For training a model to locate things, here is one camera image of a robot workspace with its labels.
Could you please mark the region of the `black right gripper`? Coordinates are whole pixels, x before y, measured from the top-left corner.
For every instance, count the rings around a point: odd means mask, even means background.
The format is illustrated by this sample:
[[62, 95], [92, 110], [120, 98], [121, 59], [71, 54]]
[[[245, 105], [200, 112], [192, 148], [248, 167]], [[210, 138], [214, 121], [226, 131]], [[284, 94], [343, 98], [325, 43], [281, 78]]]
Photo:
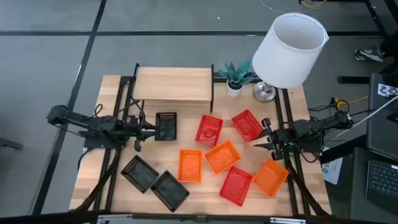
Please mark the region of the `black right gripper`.
[[278, 129], [272, 130], [270, 119], [264, 118], [262, 120], [262, 125], [264, 129], [254, 140], [267, 136], [268, 142], [255, 144], [254, 147], [261, 147], [272, 151], [271, 157], [274, 161], [279, 161], [285, 156], [290, 156], [289, 132], [288, 129], [285, 128], [285, 122], [282, 122]]

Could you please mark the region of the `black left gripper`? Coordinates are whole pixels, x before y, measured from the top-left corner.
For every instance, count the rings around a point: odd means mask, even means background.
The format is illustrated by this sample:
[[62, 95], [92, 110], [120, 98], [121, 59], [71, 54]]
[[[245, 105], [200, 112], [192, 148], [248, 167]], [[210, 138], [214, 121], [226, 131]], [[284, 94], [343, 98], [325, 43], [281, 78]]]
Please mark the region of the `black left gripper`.
[[143, 110], [140, 110], [138, 117], [135, 115], [128, 115], [128, 117], [130, 118], [128, 124], [130, 135], [136, 138], [134, 141], [134, 149], [137, 152], [141, 152], [141, 142], [157, 134], [155, 131], [143, 131], [143, 128], [157, 129], [157, 126], [145, 121], [146, 116]]

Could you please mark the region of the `black slotted plastic basket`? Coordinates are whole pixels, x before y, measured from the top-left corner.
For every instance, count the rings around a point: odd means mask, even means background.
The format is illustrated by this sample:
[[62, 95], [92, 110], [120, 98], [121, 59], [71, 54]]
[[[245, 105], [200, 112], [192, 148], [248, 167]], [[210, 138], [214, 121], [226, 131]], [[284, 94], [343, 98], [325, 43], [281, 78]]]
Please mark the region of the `black slotted plastic basket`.
[[168, 170], [152, 184], [150, 189], [171, 212], [175, 212], [190, 195], [190, 192]]
[[144, 194], [156, 181], [159, 173], [141, 157], [135, 155], [121, 171], [121, 175]]
[[176, 112], [156, 113], [155, 125], [157, 127], [156, 141], [174, 141], [177, 139]]

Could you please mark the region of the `red slotted plastic basket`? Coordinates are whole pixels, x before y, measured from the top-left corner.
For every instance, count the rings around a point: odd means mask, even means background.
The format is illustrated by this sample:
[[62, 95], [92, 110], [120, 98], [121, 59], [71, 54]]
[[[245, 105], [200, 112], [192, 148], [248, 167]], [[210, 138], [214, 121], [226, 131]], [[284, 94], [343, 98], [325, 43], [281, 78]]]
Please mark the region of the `red slotted plastic basket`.
[[242, 207], [252, 182], [252, 174], [232, 166], [220, 190], [220, 197]]
[[244, 110], [242, 113], [233, 117], [232, 123], [246, 142], [254, 140], [262, 131], [260, 122], [249, 110]]
[[209, 115], [203, 115], [198, 127], [195, 141], [200, 144], [215, 147], [218, 143], [222, 127], [222, 119]]

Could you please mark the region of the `orange slotted plastic basket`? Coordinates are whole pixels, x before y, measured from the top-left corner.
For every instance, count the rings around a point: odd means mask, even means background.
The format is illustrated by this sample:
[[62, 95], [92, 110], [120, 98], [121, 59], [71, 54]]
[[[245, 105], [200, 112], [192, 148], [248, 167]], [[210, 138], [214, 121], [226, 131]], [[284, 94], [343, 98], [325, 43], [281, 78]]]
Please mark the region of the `orange slotted plastic basket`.
[[205, 154], [214, 174], [219, 174], [241, 160], [241, 156], [230, 140], [214, 147]]
[[202, 151], [181, 149], [179, 154], [177, 179], [180, 182], [202, 181]]
[[272, 158], [268, 158], [253, 179], [253, 183], [268, 197], [274, 197], [289, 172]]

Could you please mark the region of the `wooden shelf with black posts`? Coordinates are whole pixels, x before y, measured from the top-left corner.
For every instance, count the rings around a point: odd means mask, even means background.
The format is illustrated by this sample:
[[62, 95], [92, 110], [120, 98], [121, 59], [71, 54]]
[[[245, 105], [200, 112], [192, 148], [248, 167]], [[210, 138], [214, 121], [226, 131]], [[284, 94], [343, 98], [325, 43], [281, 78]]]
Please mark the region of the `wooden shelf with black posts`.
[[142, 67], [136, 65], [133, 97], [137, 100], [202, 101], [214, 105], [214, 66]]

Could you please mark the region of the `green plant in white pot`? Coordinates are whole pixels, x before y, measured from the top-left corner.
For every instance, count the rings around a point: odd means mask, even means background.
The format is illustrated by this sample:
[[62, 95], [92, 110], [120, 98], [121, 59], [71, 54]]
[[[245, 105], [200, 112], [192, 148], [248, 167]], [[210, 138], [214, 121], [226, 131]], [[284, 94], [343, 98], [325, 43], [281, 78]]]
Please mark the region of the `green plant in white pot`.
[[235, 68], [233, 62], [224, 66], [226, 71], [218, 70], [218, 73], [226, 79], [227, 95], [237, 97], [241, 94], [243, 86], [255, 79], [255, 75], [249, 71], [250, 60], [246, 60], [238, 68]]

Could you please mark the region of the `white printed paper sheet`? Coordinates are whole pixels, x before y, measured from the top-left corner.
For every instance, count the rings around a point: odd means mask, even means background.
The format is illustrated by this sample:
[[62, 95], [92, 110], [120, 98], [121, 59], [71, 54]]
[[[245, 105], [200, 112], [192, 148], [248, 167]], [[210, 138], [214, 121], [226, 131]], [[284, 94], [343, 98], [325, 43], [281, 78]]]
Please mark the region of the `white printed paper sheet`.
[[323, 179], [330, 184], [337, 185], [343, 158], [322, 164]]

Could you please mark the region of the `white shade silver table lamp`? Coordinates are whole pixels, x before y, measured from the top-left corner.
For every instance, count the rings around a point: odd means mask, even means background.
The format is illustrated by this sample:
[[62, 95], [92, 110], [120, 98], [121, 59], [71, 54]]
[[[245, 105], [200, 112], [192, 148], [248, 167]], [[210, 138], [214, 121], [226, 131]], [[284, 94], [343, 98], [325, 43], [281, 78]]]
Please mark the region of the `white shade silver table lamp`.
[[310, 74], [329, 36], [316, 19], [297, 12], [277, 17], [252, 58], [261, 79], [253, 97], [272, 101], [277, 89], [300, 86]]

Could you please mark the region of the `black side desk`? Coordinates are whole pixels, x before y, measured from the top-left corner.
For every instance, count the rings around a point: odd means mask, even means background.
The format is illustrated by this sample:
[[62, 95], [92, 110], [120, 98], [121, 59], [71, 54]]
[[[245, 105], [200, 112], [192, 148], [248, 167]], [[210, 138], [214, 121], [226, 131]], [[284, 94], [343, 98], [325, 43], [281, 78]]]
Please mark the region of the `black side desk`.
[[[332, 212], [342, 218], [371, 222], [398, 224], [398, 216], [371, 203], [366, 198], [366, 180], [369, 160], [377, 160], [398, 166], [398, 160], [379, 154], [368, 148], [367, 120], [387, 105], [398, 99], [398, 95], [377, 110], [368, 108], [351, 114], [357, 126], [342, 131], [333, 137], [327, 146], [331, 149], [321, 157], [322, 164], [343, 158], [338, 184], [327, 183], [327, 191], [332, 201]], [[397, 121], [398, 113], [392, 113], [388, 120]]]

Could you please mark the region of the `black furniture foot bar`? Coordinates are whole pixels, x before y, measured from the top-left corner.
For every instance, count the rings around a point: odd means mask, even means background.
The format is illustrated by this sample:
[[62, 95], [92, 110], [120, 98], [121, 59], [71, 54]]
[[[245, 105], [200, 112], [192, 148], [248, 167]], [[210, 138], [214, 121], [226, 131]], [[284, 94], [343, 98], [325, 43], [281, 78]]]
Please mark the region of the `black furniture foot bar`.
[[349, 76], [338, 76], [337, 82], [340, 84], [369, 84], [369, 77], [349, 77]]

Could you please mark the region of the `black computer case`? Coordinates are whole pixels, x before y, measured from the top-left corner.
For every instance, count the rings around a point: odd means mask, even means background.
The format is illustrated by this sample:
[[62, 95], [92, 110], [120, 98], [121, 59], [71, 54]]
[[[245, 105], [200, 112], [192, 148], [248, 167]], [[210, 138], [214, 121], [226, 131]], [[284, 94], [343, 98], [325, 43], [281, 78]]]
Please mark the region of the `black computer case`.
[[[393, 97], [378, 95], [378, 84], [384, 84], [382, 75], [373, 73], [369, 84], [369, 109], [377, 110]], [[388, 120], [392, 113], [398, 113], [398, 99], [387, 105], [367, 120], [367, 145], [372, 151], [398, 160], [398, 117]]]

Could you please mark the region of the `black laptop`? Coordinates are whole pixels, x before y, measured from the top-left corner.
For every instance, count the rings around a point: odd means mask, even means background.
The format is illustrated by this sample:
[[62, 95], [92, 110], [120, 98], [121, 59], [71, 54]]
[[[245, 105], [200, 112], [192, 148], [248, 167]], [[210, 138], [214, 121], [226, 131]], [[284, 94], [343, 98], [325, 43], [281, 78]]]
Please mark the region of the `black laptop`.
[[398, 216], [398, 166], [369, 160], [366, 198], [376, 206]]

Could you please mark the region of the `white printed sticker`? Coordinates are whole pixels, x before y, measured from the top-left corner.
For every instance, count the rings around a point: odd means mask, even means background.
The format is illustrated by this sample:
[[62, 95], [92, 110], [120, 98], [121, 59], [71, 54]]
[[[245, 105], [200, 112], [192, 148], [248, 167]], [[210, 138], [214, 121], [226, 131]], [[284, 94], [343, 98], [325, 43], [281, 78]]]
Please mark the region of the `white printed sticker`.
[[377, 93], [381, 96], [391, 97], [398, 95], [398, 88], [379, 83], [377, 87]]

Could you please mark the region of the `person's shoe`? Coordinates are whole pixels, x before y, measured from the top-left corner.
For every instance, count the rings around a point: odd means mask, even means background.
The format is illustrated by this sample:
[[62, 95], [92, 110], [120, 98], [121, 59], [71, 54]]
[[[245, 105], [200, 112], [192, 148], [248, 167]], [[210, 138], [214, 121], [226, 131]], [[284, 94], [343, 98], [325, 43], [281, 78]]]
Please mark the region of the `person's shoe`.
[[354, 57], [356, 60], [359, 61], [373, 60], [376, 62], [383, 62], [384, 52], [378, 46], [375, 46], [367, 50], [361, 50], [361, 49], [355, 50]]

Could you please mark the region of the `person's leg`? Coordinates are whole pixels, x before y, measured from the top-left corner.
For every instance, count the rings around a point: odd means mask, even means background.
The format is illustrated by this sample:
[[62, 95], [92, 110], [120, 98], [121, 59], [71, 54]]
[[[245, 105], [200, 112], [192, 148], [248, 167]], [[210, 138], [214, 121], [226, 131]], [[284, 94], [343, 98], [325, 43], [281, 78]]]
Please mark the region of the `person's leg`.
[[385, 78], [398, 80], [398, 30], [384, 39], [380, 45], [383, 58], [393, 57], [394, 61], [381, 71]]

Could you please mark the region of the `black aluminium mounting frame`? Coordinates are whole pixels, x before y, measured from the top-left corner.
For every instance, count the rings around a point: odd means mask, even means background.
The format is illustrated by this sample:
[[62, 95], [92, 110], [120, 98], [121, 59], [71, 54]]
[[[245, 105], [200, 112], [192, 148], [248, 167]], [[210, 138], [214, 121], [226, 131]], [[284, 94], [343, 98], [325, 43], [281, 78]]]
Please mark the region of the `black aluminium mounting frame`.
[[284, 115], [282, 114], [282, 103], [279, 94], [279, 89], [276, 89], [275, 95], [275, 106], [277, 112], [277, 119], [279, 124], [279, 130], [277, 131], [282, 135], [281, 139], [278, 140], [279, 151], [282, 153], [282, 158], [284, 160], [285, 168], [288, 170], [289, 174], [287, 177], [287, 185], [290, 196], [290, 203], [292, 207], [293, 216], [299, 215], [298, 199], [297, 196], [301, 196], [301, 202], [303, 205], [303, 212], [305, 215], [310, 216], [311, 210], [315, 212], [316, 216], [319, 217], [329, 217], [330, 214], [327, 213], [321, 205], [315, 200], [315, 198], [310, 193], [309, 189], [305, 186], [305, 178], [303, 173], [302, 161], [301, 161], [301, 150], [294, 145], [294, 149], [288, 146], [289, 137], [288, 130], [285, 128]]
[[[119, 113], [122, 112], [122, 120], [124, 122], [126, 122], [127, 120], [128, 108], [131, 102], [132, 89], [135, 80], [135, 77], [121, 77], [119, 80], [118, 94], [116, 96], [113, 116], [117, 118]], [[103, 163], [101, 165], [101, 172], [99, 175], [99, 181], [94, 189], [91, 191], [89, 196], [75, 210], [87, 211], [91, 206], [93, 206], [92, 211], [99, 210], [103, 188], [106, 183], [109, 182], [108, 188], [106, 189], [107, 195], [104, 209], [110, 211], [113, 200], [114, 187], [116, 184], [116, 173], [118, 171], [121, 151], [124, 146], [125, 143], [121, 143], [112, 148], [105, 149]]]

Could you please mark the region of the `black rig frame bar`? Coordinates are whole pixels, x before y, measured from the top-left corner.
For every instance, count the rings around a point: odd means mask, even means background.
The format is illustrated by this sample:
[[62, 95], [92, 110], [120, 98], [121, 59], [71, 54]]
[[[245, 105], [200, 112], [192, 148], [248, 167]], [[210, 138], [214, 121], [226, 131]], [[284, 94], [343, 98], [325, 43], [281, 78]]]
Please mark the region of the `black rig frame bar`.
[[0, 218], [0, 224], [79, 224], [112, 219], [125, 218], [132, 220], [179, 220], [198, 223], [216, 221], [250, 221], [263, 223], [296, 223], [296, 224], [389, 224], [386, 222], [371, 222], [364, 220], [351, 220], [333, 216], [294, 215], [283, 217], [250, 216], [250, 215], [181, 215], [181, 214], [150, 214], [150, 213], [112, 213], [104, 210], [98, 211], [71, 211], [65, 213], [48, 213], [39, 215], [25, 215], [19, 217]]

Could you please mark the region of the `black table frame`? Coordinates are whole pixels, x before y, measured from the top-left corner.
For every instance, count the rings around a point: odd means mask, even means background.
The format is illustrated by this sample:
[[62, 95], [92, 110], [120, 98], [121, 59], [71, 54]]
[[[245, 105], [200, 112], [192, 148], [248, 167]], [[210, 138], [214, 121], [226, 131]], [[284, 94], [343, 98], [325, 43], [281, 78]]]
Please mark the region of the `black table frame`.
[[298, 0], [330, 36], [385, 37], [398, 29], [390, 0]]

